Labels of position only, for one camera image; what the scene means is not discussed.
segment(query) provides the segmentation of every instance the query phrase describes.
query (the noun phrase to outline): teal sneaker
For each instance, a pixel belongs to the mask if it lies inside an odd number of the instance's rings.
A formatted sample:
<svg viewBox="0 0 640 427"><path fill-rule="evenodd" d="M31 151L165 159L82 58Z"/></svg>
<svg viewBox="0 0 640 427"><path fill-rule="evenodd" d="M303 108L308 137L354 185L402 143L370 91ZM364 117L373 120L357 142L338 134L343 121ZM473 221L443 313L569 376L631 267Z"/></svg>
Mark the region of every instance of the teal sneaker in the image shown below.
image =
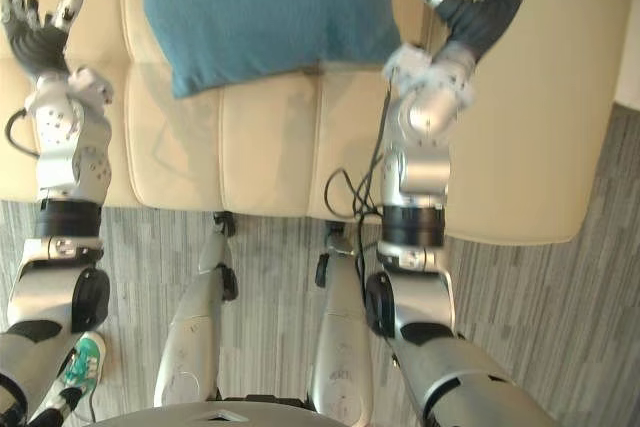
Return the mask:
<svg viewBox="0 0 640 427"><path fill-rule="evenodd" d="M96 332L87 332L76 342L74 354L60 376L65 387L77 387L84 397L93 394L100 377L107 348Z"/></svg>

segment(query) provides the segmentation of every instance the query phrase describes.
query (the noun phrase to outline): cream leather couch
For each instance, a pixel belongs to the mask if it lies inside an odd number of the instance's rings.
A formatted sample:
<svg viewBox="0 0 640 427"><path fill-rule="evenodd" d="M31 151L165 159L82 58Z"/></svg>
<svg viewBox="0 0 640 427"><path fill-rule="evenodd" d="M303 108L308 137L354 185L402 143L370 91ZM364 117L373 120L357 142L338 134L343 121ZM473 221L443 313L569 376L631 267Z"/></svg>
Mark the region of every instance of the cream leather couch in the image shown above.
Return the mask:
<svg viewBox="0 0 640 427"><path fill-rule="evenodd" d="M57 0L41 0L54 7ZM629 0L527 0L480 65L477 102L455 135L448 231L496 243L559 242L580 228L607 126ZM403 37L441 39L419 0L394 0ZM322 192L365 170L385 84L376 69L332 66L170 94L170 68L142 0L86 0L68 48L116 91L109 107L107 205L328 216ZM0 117L30 90L0 42ZM33 145L30 126L16 136ZM33 161L0 143L0 198L35 197ZM348 195L332 198L346 211Z"/></svg>

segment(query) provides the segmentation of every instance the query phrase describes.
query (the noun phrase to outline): wire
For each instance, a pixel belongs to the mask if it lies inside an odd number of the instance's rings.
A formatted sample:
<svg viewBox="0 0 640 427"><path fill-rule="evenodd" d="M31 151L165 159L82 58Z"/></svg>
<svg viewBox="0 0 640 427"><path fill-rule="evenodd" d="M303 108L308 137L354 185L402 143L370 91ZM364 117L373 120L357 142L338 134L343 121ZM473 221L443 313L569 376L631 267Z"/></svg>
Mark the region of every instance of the wire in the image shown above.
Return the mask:
<svg viewBox="0 0 640 427"><path fill-rule="evenodd" d="M14 112L14 114L11 117L9 117L7 124L4 126L4 136L7 139L7 142L9 142L12 147L19 150L23 154L27 154L27 155L30 155L31 157L38 159L40 158L40 155L37 152L34 152L33 150L29 150L26 147L23 147L22 145L18 144L15 140L13 140L13 137L11 136L11 130L13 129L13 124L15 123L15 121L18 120L19 118L26 117L26 115L27 115L27 110L24 108Z"/></svg>
<svg viewBox="0 0 640 427"><path fill-rule="evenodd" d="M378 136L376 138L376 143L373 148L373 153L371 154L371 160L369 161L369 169L366 174L362 177L362 180L358 184L357 188L354 188L353 182L349 173L346 171L344 167L340 167L336 169L327 179L327 182L324 186L324 204L327 207L327 210L331 212L334 216L338 217L342 220L353 220L355 219L357 222L356 227L356 259L355 259L355 269L358 273L358 277L360 280L360 290L362 295L363 302L365 301L365 276L366 276L366 262L364 258L364 254L370 248L376 245L376 243L372 243L363 246L362 242L362 228L364 226L364 221L367 217L377 216L382 217L382 213L378 209L378 206L375 205L373 201L373 197L371 195L371 183L373 181L373 172L375 171L378 164L383 159L383 155L380 154L380 146L382 144L382 138L384 134L384 125L387 119L387 112L389 111L389 104L391 102L391 85L387 88L387 93L384 98L384 106L382 108L382 115L380 116L380 124L378 126ZM343 214L337 212L331 202L329 200L329 188L331 187L331 183L342 176L345 183L347 184L347 188L351 192L353 199L351 201L351 214Z"/></svg>
<svg viewBox="0 0 640 427"><path fill-rule="evenodd" d="M93 408L93 394L96 393L96 387L94 387L93 390L91 391L91 393L89 394L89 413L91 415L91 419L87 419L86 417L80 415L77 410L74 410L72 412L72 414L77 419L80 419L82 422L86 422L87 424L95 424L97 422L97 420L96 420L96 411Z"/></svg>

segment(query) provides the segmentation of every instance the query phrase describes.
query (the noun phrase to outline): metallic silver robot arm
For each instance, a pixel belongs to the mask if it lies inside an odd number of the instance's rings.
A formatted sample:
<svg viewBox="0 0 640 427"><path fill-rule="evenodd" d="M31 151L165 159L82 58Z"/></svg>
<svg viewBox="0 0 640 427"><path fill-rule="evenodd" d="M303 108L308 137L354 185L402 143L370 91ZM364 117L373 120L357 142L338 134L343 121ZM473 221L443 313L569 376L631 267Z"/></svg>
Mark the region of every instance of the metallic silver robot arm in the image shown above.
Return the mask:
<svg viewBox="0 0 640 427"><path fill-rule="evenodd" d="M391 345L424 425L552 426L495 361L457 334L444 252L449 134L472 102L476 64L522 0L425 1L451 35L435 58L404 45L384 70L396 99L383 142L384 270L367 281L367 321Z"/></svg>
<svg viewBox="0 0 640 427"><path fill-rule="evenodd" d="M83 332L107 314L101 207L111 179L109 83L88 68L69 75L64 48L82 0L62 0L38 20L37 0L0 0L12 51L35 82L25 103L40 147L40 210L27 239L0 334L0 425L24 424L40 405Z"/></svg>

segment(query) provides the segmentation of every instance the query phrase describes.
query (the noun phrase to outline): teal cushion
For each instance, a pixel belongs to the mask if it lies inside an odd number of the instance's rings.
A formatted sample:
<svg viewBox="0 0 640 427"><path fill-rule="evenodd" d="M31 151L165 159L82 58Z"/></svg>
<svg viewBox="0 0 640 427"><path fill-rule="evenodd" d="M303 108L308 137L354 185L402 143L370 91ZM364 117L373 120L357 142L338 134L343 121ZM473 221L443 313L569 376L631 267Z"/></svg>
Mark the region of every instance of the teal cushion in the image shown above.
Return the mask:
<svg viewBox="0 0 640 427"><path fill-rule="evenodd" d="M391 0L144 0L185 97L314 66L383 62L400 44Z"/></svg>

